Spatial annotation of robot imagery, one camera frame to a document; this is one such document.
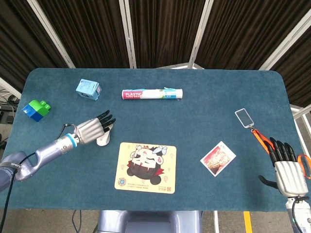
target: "black curtain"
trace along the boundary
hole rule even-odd
[[[259,69],[310,8],[310,0],[215,0],[195,63]]]
[[[284,79],[292,104],[306,107],[311,104],[311,28],[272,67]]]
[[[22,91],[37,67],[68,67],[27,1],[0,3],[0,77]]]
[[[190,59],[205,0],[129,0],[137,68]]]
[[[38,2],[76,67],[129,67],[119,1]]]

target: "teal tablecloth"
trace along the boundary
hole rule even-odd
[[[97,101],[75,92],[81,78],[100,83]],[[123,89],[164,87],[182,88],[183,99],[121,99]],[[33,99],[52,107],[39,123],[22,112]],[[107,109],[117,121],[106,147],[79,145],[31,179],[16,182],[9,208],[285,211],[286,199],[257,178],[275,180],[275,172],[235,116],[241,108],[263,134],[301,152],[282,77],[273,71],[36,69],[27,79],[5,155],[31,153],[53,141],[64,123],[79,124]],[[237,157],[215,178],[200,159],[220,141]],[[121,142],[176,146],[175,193],[116,190]],[[0,194],[2,205],[6,194]]]

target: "picture card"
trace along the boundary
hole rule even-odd
[[[201,163],[216,177],[235,157],[236,155],[221,141],[201,159]]]

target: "cartoon mouse pad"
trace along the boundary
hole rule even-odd
[[[120,144],[115,188],[140,192],[175,192],[176,147]]]

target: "robotic arm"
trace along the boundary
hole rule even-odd
[[[18,181],[26,180],[32,177],[45,164],[76,148],[79,143],[87,144],[96,139],[102,140],[103,137],[108,142],[109,131],[112,128],[112,124],[116,121],[115,118],[110,120],[112,115],[107,116],[108,114],[109,110],[78,126],[73,125],[75,127],[73,133],[68,133],[47,146],[37,149],[35,152],[37,163],[35,165],[28,158],[21,163],[27,157],[23,151],[12,153],[5,157],[0,164],[0,191],[10,185],[14,175]]]
[[[278,189],[283,196],[287,197],[286,209],[294,233],[311,233],[311,209],[305,202],[309,199],[305,196],[308,193],[308,187],[294,150],[289,144],[275,141],[274,138],[264,143],[275,168],[276,182],[268,181],[263,176],[259,176],[260,181]]]

